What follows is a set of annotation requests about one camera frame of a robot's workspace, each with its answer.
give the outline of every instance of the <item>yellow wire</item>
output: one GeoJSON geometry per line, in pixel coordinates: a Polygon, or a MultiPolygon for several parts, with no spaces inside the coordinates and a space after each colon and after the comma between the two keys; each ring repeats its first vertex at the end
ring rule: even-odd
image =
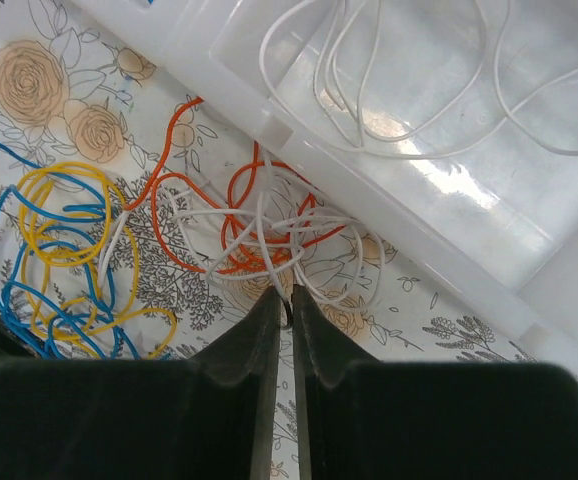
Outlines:
{"type": "MultiPolygon", "coordinates": [[[[94,264],[94,259],[99,255],[103,246],[106,244],[110,233],[111,225],[111,196],[110,191],[116,194],[120,200],[121,207],[125,206],[125,199],[122,192],[106,177],[104,172],[92,167],[90,165],[80,163],[80,162],[65,162],[51,167],[44,167],[37,170],[33,170],[22,177],[18,182],[18,191],[25,196],[31,203],[37,205],[39,208],[43,208],[50,194],[52,193],[55,182],[47,177],[51,174],[61,173],[65,175],[72,176],[84,176],[86,178],[92,178],[100,182],[103,191],[103,198],[105,200],[105,222],[102,236],[98,243],[95,245],[82,248],[77,251],[71,251],[66,248],[57,247],[52,250],[41,250],[38,246],[38,242],[48,242],[54,241],[54,238],[45,234],[48,228],[58,225],[58,222],[53,219],[46,220],[44,223],[38,225],[38,220],[40,215],[28,208],[26,205],[21,204],[19,207],[19,225],[20,231],[23,238],[25,239],[28,249],[25,249],[24,256],[22,258],[21,265],[21,280],[22,283],[28,285],[27,280],[27,266],[30,252],[33,251],[34,254],[44,263],[44,272],[42,278],[42,285],[40,287],[40,293],[45,295],[50,277],[51,277],[51,267],[77,267],[84,266],[85,264],[89,267],[92,281],[94,284],[94,290],[97,299],[101,299],[102,291],[98,288],[98,271],[96,265],[94,264]],[[27,219],[29,219],[29,228],[27,228],[27,219]]],[[[68,212],[63,214],[63,216],[68,218],[97,218],[94,213],[88,212],[68,212]]],[[[148,313],[160,313],[169,317],[171,328],[167,334],[163,343],[161,343],[158,348],[151,352],[147,358],[156,358],[160,355],[164,349],[167,347],[176,332],[177,320],[175,315],[168,310],[162,308],[143,308],[132,313],[127,313],[133,306],[136,295],[138,293],[138,281],[140,275],[140,254],[138,251],[138,243],[131,232],[131,230],[125,226],[123,228],[124,233],[129,238],[131,244],[133,260],[134,260],[134,272],[132,278],[131,294],[127,300],[127,304],[124,308],[117,314],[114,315],[115,320],[109,324],[105,324],[101,327],[94,328],[94,322],[98,315],[98,309],[95,304],[91,308],[91,314],[87,319],[82,331],[85,335],[91,337],[98,335],[100,333],[106,332],[122,323],[131,320],[139,315],[144,315],[148,313]]],[[[50,328],[51,322],[57,318],[57,314],[51,316],[46,316],[41,312],[43,302],[41,300],[36,301],[34,295],[31,292],[25,292],[29,305],[33,308],[33,314],[30,320],[31,331],[41,339],[47,339],[48,334],[40,330],[39,321],[44,326],[45,330],[50,328]]],[[[65,311],[69,307],[88,301],[85,296],[80,296],[60,304],[59,308],[61,311],[65,311]]],[[[84,344],[82,338],[77,334],[71,334],[60,330],[58,327],[53,327],[53,337],[56,341],[70,342],[75,346],[83,349],[85,352],[92,356],[97,357],[98,355],[84,344]]]]}

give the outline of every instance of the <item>dark corner object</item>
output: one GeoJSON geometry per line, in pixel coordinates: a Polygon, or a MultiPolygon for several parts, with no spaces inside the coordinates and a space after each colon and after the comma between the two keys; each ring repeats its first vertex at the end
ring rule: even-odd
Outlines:
{"type": "MultiPolygon", "coordinates": [[[[269,478],[281,302],[186,361],[0,358],[0,478],[269,478]]],[[[303,479],[578,480],[578,384],[537,364],[386,364],[294,287],[303,479]]]]}

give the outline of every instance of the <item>plastic container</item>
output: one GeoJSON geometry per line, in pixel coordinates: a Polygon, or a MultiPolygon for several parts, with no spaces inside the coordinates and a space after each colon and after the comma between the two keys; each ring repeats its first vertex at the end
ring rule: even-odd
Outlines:
{"type": "MultiPolygon", "coordinates": [[[[578,372],[578,158],[548,153],[510,124],[478,148],[442,160],[379,158],[323,142],[312,129],[332,138],[334,130],[315,101],[312,77],[333,1],[289,18],[265,55],[272,82],[310,128],[271,98],[258,63],[267,30],[298,0],[74,1],[483,319],[537,358],[578,372]]],[[[340,49],[349,92],[357,91],[371,50],[372,1],[340,49]]],[[[490,39],[476,83],[433,126],[390,148],[453,150],[503,118],[491,58],[505,3],[482,0],[490,39]]],[[[431,117],[469,80],[479,60],[477,13],[470,0],[408,0],[384,1],[382,15],[365,117],[374,130],[398,135],[431,117]]],[[[500,62],[510,105],[577,67],[578,2],[516,2],[500,62]]],[[[578,75],[517,115],[546,142],[578,149],[578,75]]]]}

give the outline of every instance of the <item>tablecloth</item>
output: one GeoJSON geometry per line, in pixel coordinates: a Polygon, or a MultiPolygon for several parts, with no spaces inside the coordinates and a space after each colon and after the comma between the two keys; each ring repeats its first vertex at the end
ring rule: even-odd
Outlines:
{"type": "MultiPolygon", "coordinates": [[[[0,141],[25,158],[40,165],[90,162],[113,178],[128,198],[135,198],[159,159],[171,115],[193,95],[68,2],[0,0],[0,141]]],[[[250,161],[251,150],[250,139],[196,107],[174,129],[167,166],[202,172],[224,188],[236,168],[250,161]]],[[[0,153],[0,193],[23,171],[0,153]]],[[[78,193],[65,186],[64,195],[78,193]]],[[[16,218],[12,202],[0,222],[0,281],[11,272],[18,250],[16,218]]],[[[128,226],[144,259],[138,302],[171,309],[178,318],[176,336],[166,350],[171,358],[187,358],[225,332],[268,285],[267,280],[234,283],[239,289],[235,294],[210,287],[200,274],[178,267],[162,252],[146,211],[132,216],[128,226]]],[[[163,233],[185,255],[180,233],[172,226],[165,226],[163,233]]],[[[361,281],[344,300],[347,307],[366,302],[377,280],[377,245],[367,235],[362,245],[361,281]]],[[[323,307],[326,316],[363,348],[380,359],[397,361],[532,360],[426,276],[397,245],[385,243],[385,248],[387,265],[377,307],[364,314],[323,307]]],[[[313,248],[303,266],[318,288],[335,295],[351,278],[357,253],[353,236],[342,235],[313,248]]],[[[123,286],[129,289],[122,278],[131,276],[132,265],[129,244],[120,242],[111,263],[120,278],[119,291],[123,286]]],[[[293,278],[287,273],[282,280],[291,284],[293,278]]],[[[56,298],[69,297],[82,288],[83,274],[72,269],[52,282],[56,298]]],[[[24,298],[13,302],[24,314],[24,298]]],[[[126,325],[141,352],[153,349],[168,328],[155,318],[126,325]]],[[[61,351],[73,358],[85,356],[64,346],[61,351]]],[[[292,368],[291,335],[282,332],[272,478],[298,478],[292,368]]]]}

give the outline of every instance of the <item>floral tablecloth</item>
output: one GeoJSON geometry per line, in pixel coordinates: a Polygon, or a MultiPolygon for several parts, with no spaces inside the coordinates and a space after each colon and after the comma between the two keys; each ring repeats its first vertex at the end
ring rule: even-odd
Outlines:
{"type": "MultiPolygon", "coordinates": [[[[20,155],[41,165],[91,162],[114,178],[128,199],[135,198],[159,158],[169,118],[192,96],[68,2],[0,0],[0,141],[20,155]]],[[[219,189],[238,166],[250,161],[252,149],[250,139],[212,121],[202,108],[180,118],[173,144],[168,163],[171,170],[202,172],[219,189]]],[[[0,154],[0,192],[22,174],[18,162],[0,154]]],[[[65,186],[64,195],[77,193],[65,186]]],[[[8,277],[18,250],[16,222],[15,205],[9,204],[0,224],[0,279],[8,277]]],[[[187,358],[241,319],[268,282],[234,283],[239,294],[210,288],[199,274],[177,267],[162,252],[149,222],[146,210],[128,222],[141,258],[146,259],[137,299],[145,307],[175,312],[179,325],[167,352],[174,358],[187,358]]],[[[165,226],[163,234],[176,253],[190,260],[174,227],[165,226]]],[[[375,288],[377,246],[368,236],[362,242],[362,277],[345,299],[347,307],[362,305],[375,288]]],[[[531,360],[425,276],[397,246],[385,247],[388,263],[378,307],[365,314],[323,307],[326,316],[367,351],[380,359],[399,361],[531,360]]],[[[356,241],[342,235],[326,248],[313,248],[303,266],[316,286],[336,295],[353,275],[356,256],[356,241]]],[[[133,262],[128,242],[120,242],[111,266],[117,272],[130,273],[133,262]]],[[[82,277],[82,271],[72,269],[67,277],[52,279],[55,297],[77,294],[82,277]]],[[[291,274],[282,280],[290,285],[291,274]]],[[[25,315],[22,294],[14,295],[12,301],[20,315],[25,315]]],[[[153,348],[168,328],[153,318],[137,319],[126,326],[143,352],[153,348]]],[[[63,353],[83,355],[69,349],[63,353]]],[[[298,478],[292,368],[291,336],[283,332],[272,478],[298,478]]]]}

